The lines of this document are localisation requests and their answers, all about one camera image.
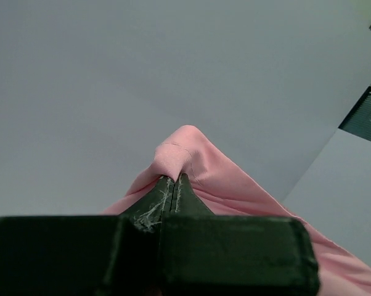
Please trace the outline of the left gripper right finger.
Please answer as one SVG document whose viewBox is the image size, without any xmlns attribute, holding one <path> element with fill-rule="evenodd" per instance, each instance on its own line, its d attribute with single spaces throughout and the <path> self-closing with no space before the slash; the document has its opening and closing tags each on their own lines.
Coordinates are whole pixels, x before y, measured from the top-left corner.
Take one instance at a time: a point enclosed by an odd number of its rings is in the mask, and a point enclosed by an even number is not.
<svg viewBox="0 0 371 296">
<path fill-rule="evenodd" d="M 172 213 L 175 215 L 214 215 L 194 193 L 190 179 L 186 173 L 181 173 L 174 184 Z"/>
</svg>

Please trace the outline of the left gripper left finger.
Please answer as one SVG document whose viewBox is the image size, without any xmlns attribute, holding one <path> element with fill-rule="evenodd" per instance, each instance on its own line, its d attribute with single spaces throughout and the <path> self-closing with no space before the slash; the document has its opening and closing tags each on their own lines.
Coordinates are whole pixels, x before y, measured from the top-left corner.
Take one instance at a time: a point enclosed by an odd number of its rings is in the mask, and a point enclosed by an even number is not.
<svg viewBox="0 0 371 296">
<path fill-rule="evenodd" d="M 125 216 L 140 231 L 155 232 L 161 224 L 161 218 L 168 211 L 173 198 L 174 181 L 161 176 L 154 187 L 136 203 L 125 210 Z"/>
</svg>

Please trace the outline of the pink pillowcase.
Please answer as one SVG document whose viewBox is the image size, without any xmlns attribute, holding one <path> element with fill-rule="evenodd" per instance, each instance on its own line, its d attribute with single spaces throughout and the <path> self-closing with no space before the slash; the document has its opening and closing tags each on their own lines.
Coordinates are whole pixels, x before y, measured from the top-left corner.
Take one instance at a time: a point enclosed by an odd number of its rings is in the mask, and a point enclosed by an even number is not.
<svg viewBox="0 0 371 296">
<path fill-rule="evenodd" d="M 103 213 L 123 213 L 148 193 L 160 176 L 176 181 L 181 173 L 188 175 L 196 195 L 217 215 L 295 217 L 192 125 L 180 127 L 163 141 L 155 149 L 151 165 L 137 176 L 125 196 Z M 319 295 L 371 295 L 371 268 L 307 221 L 301 222 L 319 264 Z"/>
</svg>

